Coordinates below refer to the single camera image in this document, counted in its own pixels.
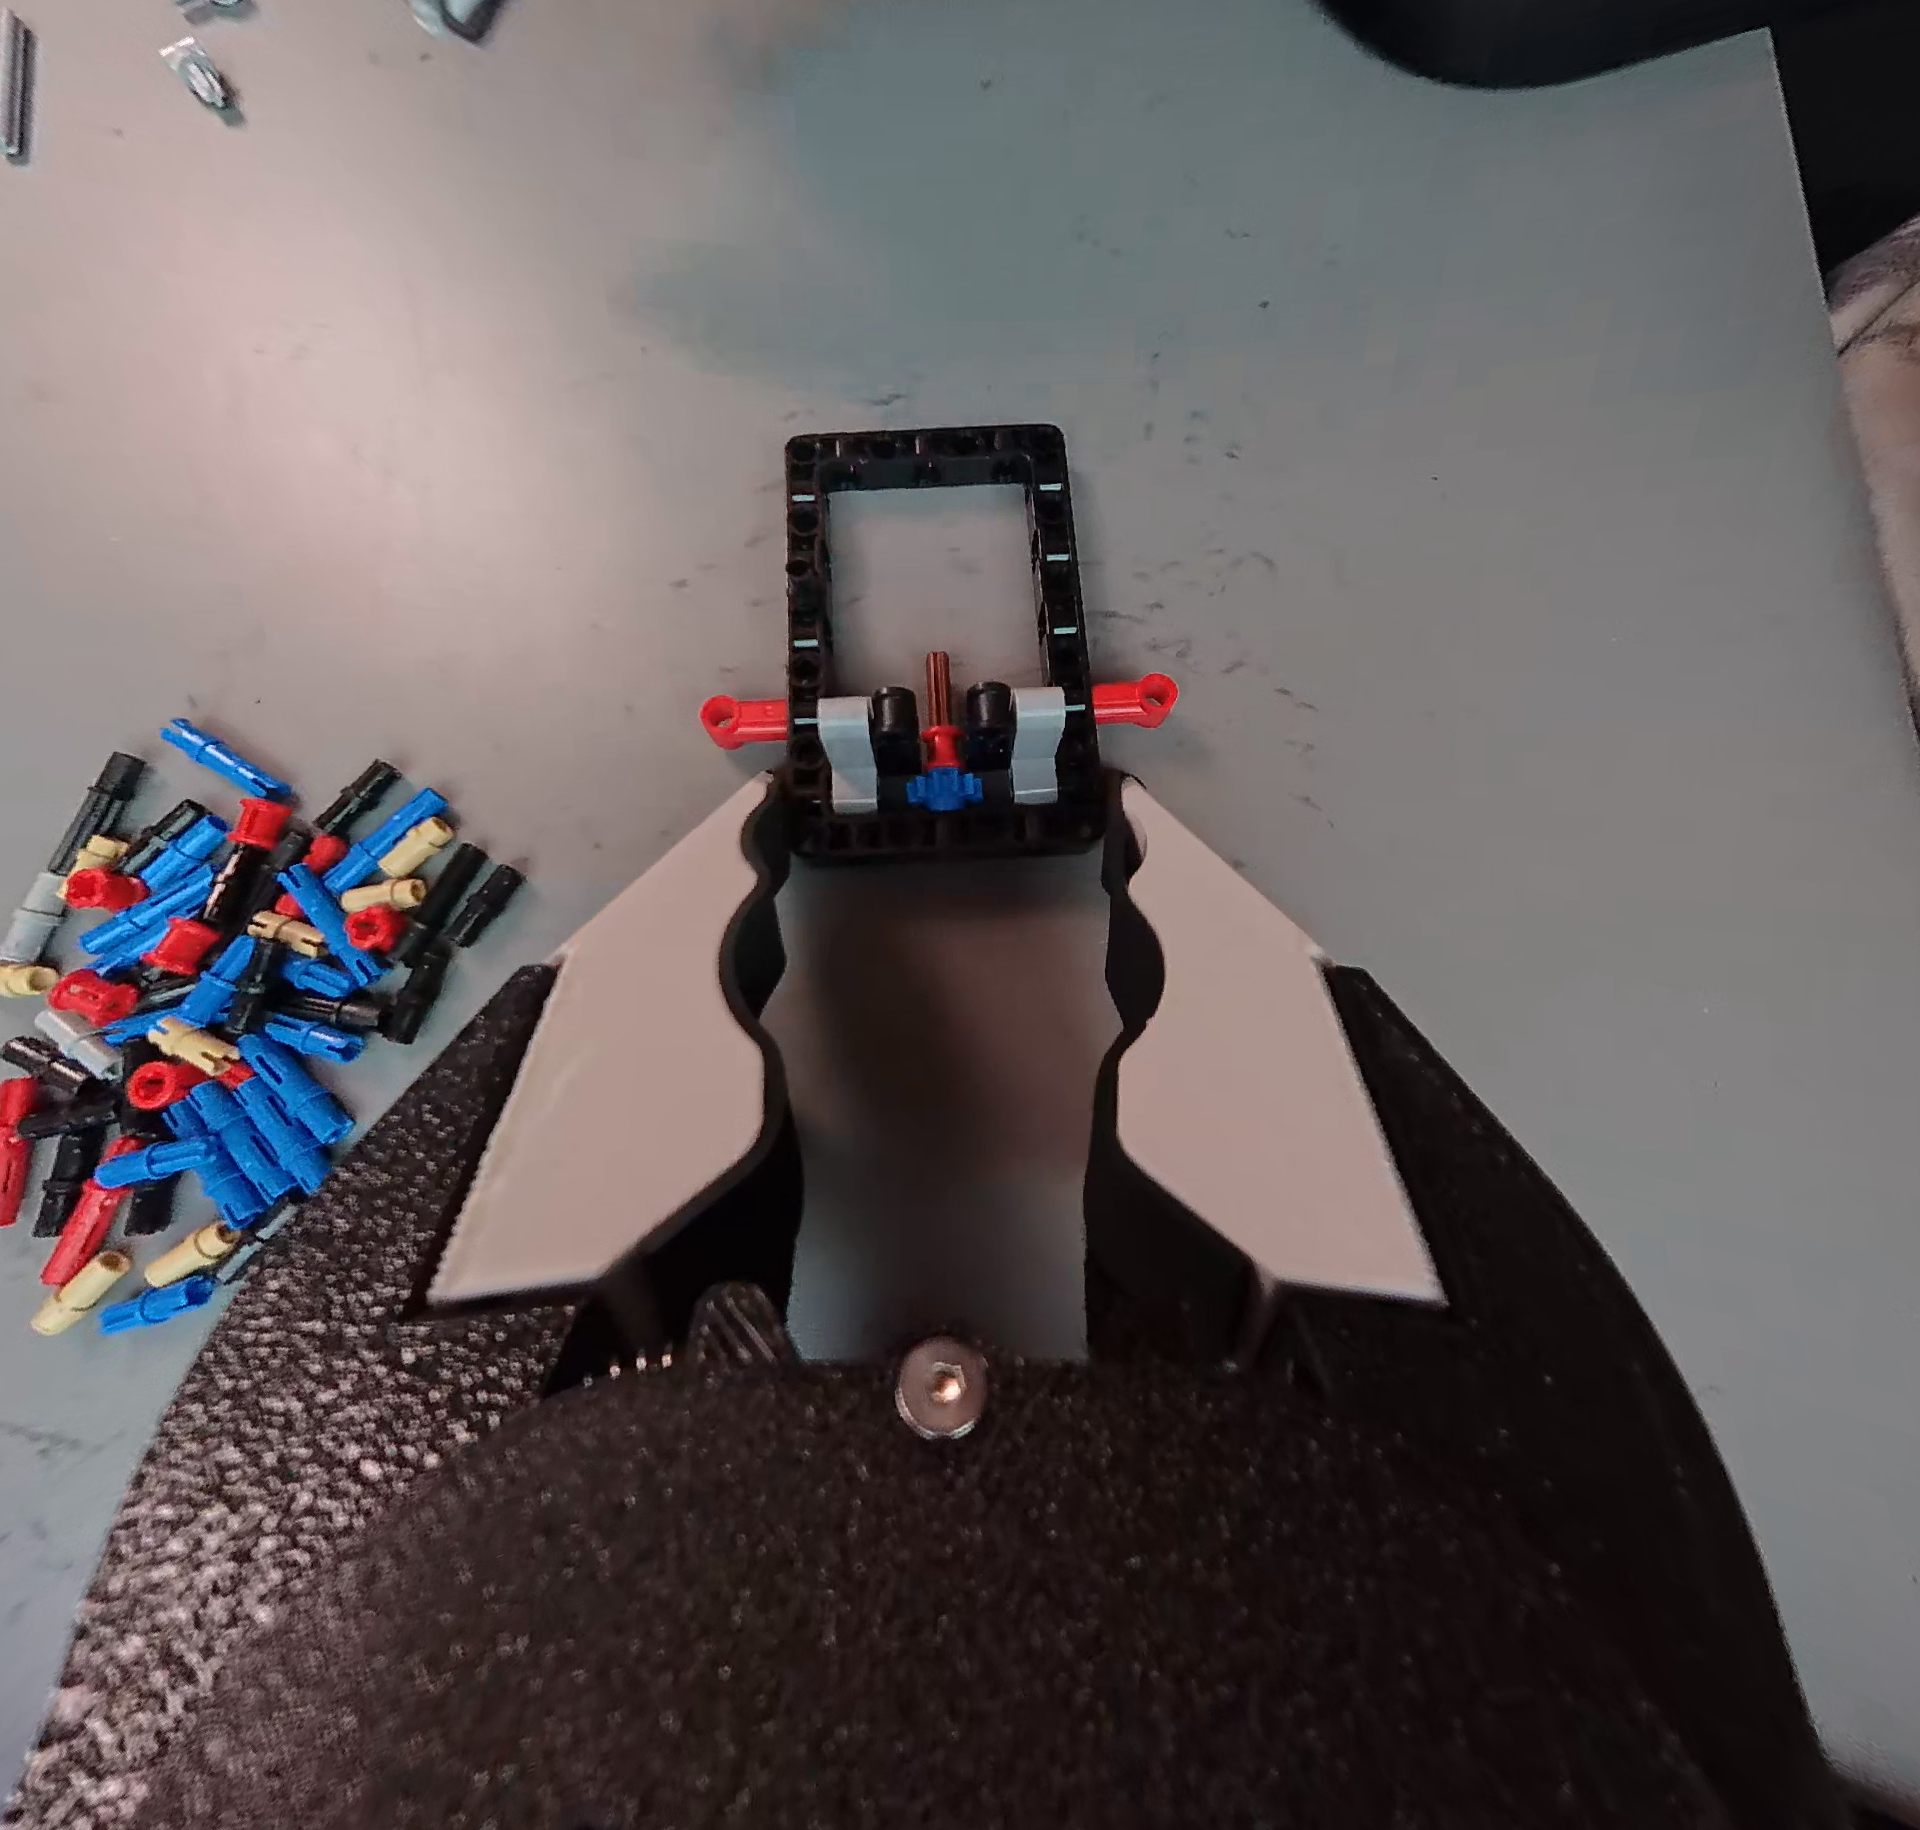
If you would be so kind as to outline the person's grey printed sweatshirt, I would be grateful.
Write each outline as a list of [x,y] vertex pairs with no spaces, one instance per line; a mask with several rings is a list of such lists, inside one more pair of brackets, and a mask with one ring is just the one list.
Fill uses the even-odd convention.
[[1875,554],[1917,722],[1917,216],[1828,282],[1841,396],[1859,451]]

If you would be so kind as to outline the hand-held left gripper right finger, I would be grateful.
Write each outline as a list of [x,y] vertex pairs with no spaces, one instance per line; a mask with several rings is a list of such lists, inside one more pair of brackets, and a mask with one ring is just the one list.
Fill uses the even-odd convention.
[[1311,933],[1118,771],[1101,888],[1092,1265],[1138,1304],[1443,1304]]

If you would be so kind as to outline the black toy brick frame assembly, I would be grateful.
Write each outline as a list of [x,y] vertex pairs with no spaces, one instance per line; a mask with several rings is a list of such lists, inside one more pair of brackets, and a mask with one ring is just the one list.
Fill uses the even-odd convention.
[[[1061,857],[1101,844],[1113,773],[1097,739],[1157,728],[1179,688],[1164,672],[1097,680],[1054,424],[801,433],[784,443],[784,684],[717,691],[700,726],[722,750],[780,747],[773,793],[785,849],[816,865]],[[959,690],[935,643],[918,685],[839,684],[833,503],[851,495],[1020,493],[1037,669]]]

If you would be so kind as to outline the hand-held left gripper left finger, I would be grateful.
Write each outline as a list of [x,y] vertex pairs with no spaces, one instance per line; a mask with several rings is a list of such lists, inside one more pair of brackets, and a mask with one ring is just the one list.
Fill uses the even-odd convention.
[[797,1128],[764,1007],[785,874],[780,791],[750,778],[555,953],[428,1309],[687,1314],[729,1279],[784,1301]]

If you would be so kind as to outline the grey desk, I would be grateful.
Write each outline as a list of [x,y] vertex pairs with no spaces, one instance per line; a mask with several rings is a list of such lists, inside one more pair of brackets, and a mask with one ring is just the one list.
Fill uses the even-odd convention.
[[[1311,0],[4,0],[4,908],[185,713],[528,888],[737,783],[807,428],[1049,419],[1115,758],[1373,973],[1699,1396],[1915,1799],[1915,746],[1768,42],[1443,89]],[[237,120],[158,48],[193,33]]]

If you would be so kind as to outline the pile of colourful toy pins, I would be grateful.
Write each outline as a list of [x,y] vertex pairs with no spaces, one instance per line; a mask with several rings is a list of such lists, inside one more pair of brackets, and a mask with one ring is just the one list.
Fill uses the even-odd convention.
[[525,872],[374,758],[314,812],[224,734],[158,741],[226,791],[138,820],[110,751],[4,913],[1,1220],[44,1244],[33,1336],[203,1310],[339,1169],[329,1081],[408,1047]]

